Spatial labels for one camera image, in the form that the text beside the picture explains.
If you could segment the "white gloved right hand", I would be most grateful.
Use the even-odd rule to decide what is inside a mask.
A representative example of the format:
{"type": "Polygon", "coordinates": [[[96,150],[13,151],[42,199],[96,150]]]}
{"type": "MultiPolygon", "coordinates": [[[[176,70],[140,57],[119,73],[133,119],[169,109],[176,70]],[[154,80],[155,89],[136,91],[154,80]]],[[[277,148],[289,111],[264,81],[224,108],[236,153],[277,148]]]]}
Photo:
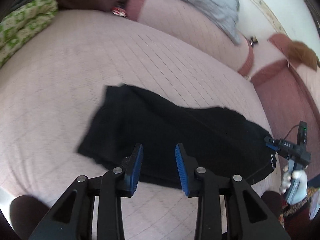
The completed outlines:
{"type": "Polygon", "coordinates": [[[295,205],[301,202],[307,196],[308,176],[304,170],[296,170],[290,173],[287,165],[283,168],[283,172],[284,173],[280,185],[280,192],[282,194],[284,194],[290,188],[294,179],[299,181],[297,191],[295,194],[293,194],[292,199],[286,201],[289,205],[295,205]]]}

